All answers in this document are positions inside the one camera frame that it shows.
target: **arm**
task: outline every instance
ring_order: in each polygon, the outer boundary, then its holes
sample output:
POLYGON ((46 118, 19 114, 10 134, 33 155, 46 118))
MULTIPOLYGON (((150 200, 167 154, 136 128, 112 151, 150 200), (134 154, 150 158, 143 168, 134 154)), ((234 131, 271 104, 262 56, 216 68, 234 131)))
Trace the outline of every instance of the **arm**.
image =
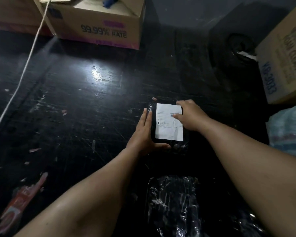
POLYGON ((117 157, 71 187, 15 237, 111 236, 138 157, 171 148, 152 142, 151 119, 152 112, 147 116, 145 108, 135 133, 117 157))
POLYGON ((229 177, 275 236, 296 236, 296 157, 209 118, 192 100, 178 101, 185 128, 212 145, 229 177))

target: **cardboard box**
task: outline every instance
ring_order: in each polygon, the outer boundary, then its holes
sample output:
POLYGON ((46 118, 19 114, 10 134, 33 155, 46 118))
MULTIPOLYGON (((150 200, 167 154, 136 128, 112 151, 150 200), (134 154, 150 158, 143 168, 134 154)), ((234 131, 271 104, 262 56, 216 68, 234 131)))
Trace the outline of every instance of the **cardboard box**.
POLYGON ((296 8, 256 48, 269 104, 296 104, 296 8))
MULTIPOLYGON (((40 0, 43 7, 48 0, 40 0)), ((52 0, 48 18, 61 39, 139 49, 145 0, 52 0)))
MULTIPOLYGON (((42 14, 39 0, 0 0, 0 30, 35 35, 41 23, 42 14)), ((41 34, 52 35, 54 31, 47 19, 46 23, 42 27, 41 34)))

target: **right hand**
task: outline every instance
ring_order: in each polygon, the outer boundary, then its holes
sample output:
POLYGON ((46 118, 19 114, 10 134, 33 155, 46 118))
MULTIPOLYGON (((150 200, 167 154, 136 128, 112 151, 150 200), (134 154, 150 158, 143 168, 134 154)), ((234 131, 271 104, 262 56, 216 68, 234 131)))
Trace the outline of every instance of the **right hand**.
POLYGON ((183 115, 174 114, 173 117, 190 131, 200 131, 201 121, 204 118, 209 119, 209 116, 193 100, 179 100, 176 104, 183 108, 183 115))

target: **blue object on box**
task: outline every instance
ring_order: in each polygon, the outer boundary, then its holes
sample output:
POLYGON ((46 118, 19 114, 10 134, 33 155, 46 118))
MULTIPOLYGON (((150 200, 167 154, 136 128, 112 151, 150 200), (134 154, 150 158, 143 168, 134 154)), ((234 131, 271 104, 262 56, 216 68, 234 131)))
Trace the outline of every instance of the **blue object on box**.
POLYGON ((266 127, 271 147, 296 156, 296 106, 272 115, 266 127))
POLYGON ((117 1, 118 0, 104 0, 103 1, 103 7, 110 8, 117 1))

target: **white label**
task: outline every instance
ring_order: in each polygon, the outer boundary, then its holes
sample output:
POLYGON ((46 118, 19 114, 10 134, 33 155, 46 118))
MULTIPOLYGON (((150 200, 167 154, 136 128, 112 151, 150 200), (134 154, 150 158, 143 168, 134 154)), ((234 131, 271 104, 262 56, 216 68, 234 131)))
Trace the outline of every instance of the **white label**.
POLYGON ((157 103, 156 111, 156 138, 172 141, 183 141, 183 125, 173 114, 182 114, 180 105, 157 103))

